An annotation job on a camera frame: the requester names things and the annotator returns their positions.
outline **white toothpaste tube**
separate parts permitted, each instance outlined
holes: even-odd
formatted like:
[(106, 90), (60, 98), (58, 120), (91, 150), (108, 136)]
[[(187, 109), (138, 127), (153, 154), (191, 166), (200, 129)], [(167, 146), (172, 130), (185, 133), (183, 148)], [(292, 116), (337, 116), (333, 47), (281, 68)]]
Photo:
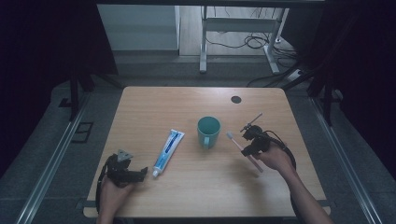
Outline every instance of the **white toothpaste tube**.
[(163, 151), (161, 152), (157, 162), (155, 162), (155, 165), (153, 167), (154, 172), (152, 173), (152, 175), (154, 177), (157, 177), (163, 172), (166, 164), (171, 159), (172, 154), (174, 153), (178, 143), (183, 138), (183, 136), (184, 133), (178, 132), (173, 129), (171, 130), (168, 136), (168, 140), (166, 140), (165, 146), (163, 146)]

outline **tabletop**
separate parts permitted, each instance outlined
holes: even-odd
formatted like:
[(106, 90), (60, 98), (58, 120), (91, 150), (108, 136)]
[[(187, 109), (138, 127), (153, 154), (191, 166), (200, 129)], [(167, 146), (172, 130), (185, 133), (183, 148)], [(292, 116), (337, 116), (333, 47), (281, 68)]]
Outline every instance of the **tabletop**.
[[(239, 104), (232, 97), (241, 98)], [(290, 192), (277, 171), (259, 162), (257, 168), (226, 136), (246, 147), (240, 130), (253, 124), (276, 133), (290, 148), (297, 171), (313, 196), (325, 201), (323, 189), (306, 150), (288, 99), (281, 89), (127, 87), (109, 131), (88, 201), (94, 201), (96, 181), (106, 159), (119, 149), (133, 154), (130, 170), (148, 167), (119, 217), (293, 217)], [(214, 147), (198, 143), (199, 118), (214, 116), (221, 131)], [(185, 135), (163, 173), (152, 176), (171, 129)], [(96, 217), (85, 207), (86, 217)]]

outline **aluminum rail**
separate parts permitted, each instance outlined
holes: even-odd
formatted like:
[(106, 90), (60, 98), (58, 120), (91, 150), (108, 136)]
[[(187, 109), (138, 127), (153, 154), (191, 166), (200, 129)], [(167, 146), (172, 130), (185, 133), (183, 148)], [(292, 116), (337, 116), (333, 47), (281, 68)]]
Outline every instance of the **aluminum rail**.
[(73, 134), (78, 127), (79, 121), (84, 115), (89, 98), (90, 94), (88, 92), (82, 96), (80, 110), (78, 111), (76, 117), (73, 120), (69, 121), (66, 130), (64, 131), (64, 135), (61, 138), (61, 141), (55, 148), (55, 151), (49, 159), (49, 162), (44, 172), (41, 174), (37, 183), (35, 184), (35, 187), (29, 195), (15, 223), (32, 223), (33, 218), (35, 217), (35, 213), (37, 212), (38, 207), (43, 201), (44, 196), (50, 186), (50, 182), (52, 181), (52, 178), (54, 177), (59, 165), (61, 164), (64, 153), (66, 152), (70, 141), (72, 140)]
[(363, 186), (358, 175), (356, 174), (355, 169), (350, 163), (350, 160), (347, 157), (347, 154), (345, 153), (343, 146), (338, 141), (338, 138), (332, 127), (330, 127), (327, 124), (326, 120), (323, 118), (321, 114), (320, 105), (314, 98), (310, 98), (310, 99), (313, 107), (315, 108), (320, 125), (323, 128), (323, 131), (325, 132), (326, 137), (328, 138), (332, 146), (332, 149), (338, 161), (340, 162), (342, 169), (344, 170), (344, 174), (346, 175), (346, 179), (348, 180), (350, 187), (352, 188), (359, 204), (361, 205), (361, 210), (363, 211), (364, 215), (366, 215), (366, 218), (369, 221), (369, 223), (372, 224), (382, 223), (381, 218), (376, 212), (375, 205), (371, 200), (370, 195), (367, 193), (366, 188)]

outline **green mug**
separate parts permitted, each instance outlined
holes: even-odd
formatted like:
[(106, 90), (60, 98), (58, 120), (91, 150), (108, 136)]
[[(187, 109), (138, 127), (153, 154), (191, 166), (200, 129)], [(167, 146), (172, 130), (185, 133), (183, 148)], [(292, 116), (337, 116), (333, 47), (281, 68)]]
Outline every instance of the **green mug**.
[(198, 141), (205, 149), (212, 148), (220, 133), (220, 121), (213, 117), (203, 117), (198, 121)]

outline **toothbrush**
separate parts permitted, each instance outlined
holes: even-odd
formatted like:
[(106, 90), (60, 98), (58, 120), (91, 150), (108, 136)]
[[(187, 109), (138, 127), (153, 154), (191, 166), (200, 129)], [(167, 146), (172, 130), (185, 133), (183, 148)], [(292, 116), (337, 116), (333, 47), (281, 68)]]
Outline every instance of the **toothbrush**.
[[(243, 150), (243, 148), (233, 139), (233, 134), (231, 132), (227, 132), (227, 137), (230, 138), (236, 146), (239, 148), (239, 150)], [(262, 173), (264, 170), (260, 167), (260, 165), (251, 157), (251, 155), (248, 155), (247, 158), (253, 163), (254, 166)]]

